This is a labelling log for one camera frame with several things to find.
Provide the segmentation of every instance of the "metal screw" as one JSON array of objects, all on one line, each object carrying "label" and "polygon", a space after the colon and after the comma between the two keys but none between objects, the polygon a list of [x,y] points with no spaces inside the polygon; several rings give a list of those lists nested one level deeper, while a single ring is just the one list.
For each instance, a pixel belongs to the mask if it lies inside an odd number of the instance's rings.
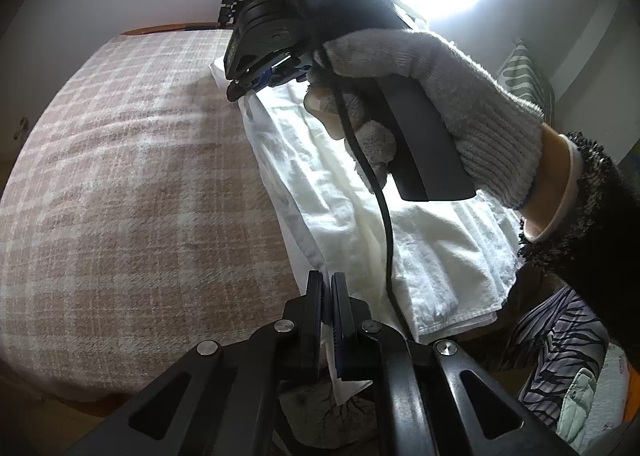
[{"label": "metal screw", "polygon": [[458,352],[458,345],[452,341],[440,341],[436,344],[436,349],[439,354],[449,357]]},{"label": "metal screw", "polygon": [[213,355],[218,350],[218,343],[216,341],[202,341],[196,347],[196,350],[203,357]]},{"label": "metal screw", "polygon": [[382,331],[382,324],[380,324],[378,321],[374,321],[374,320],[367,320],[367,321],[362,321],[362,323],[360,324],[360,327],[362,328],[362,331],[364,331],[365,333],[379,333],[380,331]]},{"label": "metal screw", "polygon": [[276,321],[276,324],[274,324],[273,327],[278,333],[288,333],[296,327],[296,323],[289,319],[280,319],[279,321]]}]

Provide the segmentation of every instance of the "gray striped cloth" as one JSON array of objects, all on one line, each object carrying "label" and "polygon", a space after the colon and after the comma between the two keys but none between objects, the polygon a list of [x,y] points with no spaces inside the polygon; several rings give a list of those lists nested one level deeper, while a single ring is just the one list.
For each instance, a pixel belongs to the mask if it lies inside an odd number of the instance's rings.
[{"label": "gray striped cloth", "polygon": [[511,56],[507,58],[497,81],[507,92],[540,106],[545,115],[545,122],[553,126],[556,104],[554,89],[530,57],[529,50],[522,40],[516,44]]}]

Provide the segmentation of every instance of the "white wall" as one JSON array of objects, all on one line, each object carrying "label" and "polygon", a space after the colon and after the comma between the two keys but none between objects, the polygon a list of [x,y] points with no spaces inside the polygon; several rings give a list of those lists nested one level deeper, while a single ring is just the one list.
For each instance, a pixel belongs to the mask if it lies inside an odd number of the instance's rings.
[{"label": "white wall", "polygon": [[480,0],[469,12],[434,21],[431,28],[453,40],[496,73],[524,39],[542,71],[551,76],[588,22],[599,0]]},{"label": "white wall", "polygon": [[0,40],[0,154],[108,39],[143,26],[215,21],[220,0],[25,0]]},{"label": "white wall", "polygon": [[607,34],[621,1],[600,0],[598,3],[598,7],[591,15],[589,23],[574,42],[574,47],[568,52],[562,64],[550,78],[556,100],[562,98],[564,92],[589,62],[591,55],[598,49],[600,42]]},{"label": "white wall", "polygon": [[598,140],[616,162],[640,138],[640,28],[623,4],[556,104],[556,127]]}]

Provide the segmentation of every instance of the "wrist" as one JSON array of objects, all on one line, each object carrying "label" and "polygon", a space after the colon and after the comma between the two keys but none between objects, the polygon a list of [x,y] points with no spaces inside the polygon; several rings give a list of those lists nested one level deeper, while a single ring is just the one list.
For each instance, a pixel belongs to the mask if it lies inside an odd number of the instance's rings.
[{"label": "wrist", "polygon": [[545,235],[550,233],[550,224],[553,222],[555,228],[561,217],[559,210],[562,208],[566,212],[575,200],[577,187],[574,187],[575,183],[568,184],[571,172],[572,154],[568,140],[543,124],[542,156],[529,201],[522,209],[528,237],[537,238],[543,231]]}]

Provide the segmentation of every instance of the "knit fabric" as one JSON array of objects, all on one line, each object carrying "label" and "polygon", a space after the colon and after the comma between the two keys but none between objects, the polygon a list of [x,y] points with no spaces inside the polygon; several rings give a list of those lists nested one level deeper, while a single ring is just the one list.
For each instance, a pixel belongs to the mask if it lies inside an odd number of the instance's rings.
[{"label": "knit fabric", "polygon": [[[378,183],[381,187],[384,187],[386,174],[388,173],[387,165],[396,155],[396,139],[394,135],[384,125],[374,120],[367,121],[366,124],[357,129],[355,134],[362,152],[367,157],[367,161],[378,179]],[[344,147],[351,157],[356,159],[347,140],[344,141]],[[370,188],[369,181],[357,162],[356,171],[365,185]]]},{"label": "knit fabric", "polygon": [[525,200],[542,154],[543,115],[537,106],[505,92],[481,66],[430,32],[369,29],[325,47],[341,76],[395,73],[417,79],[476,187],[506,207]]}]

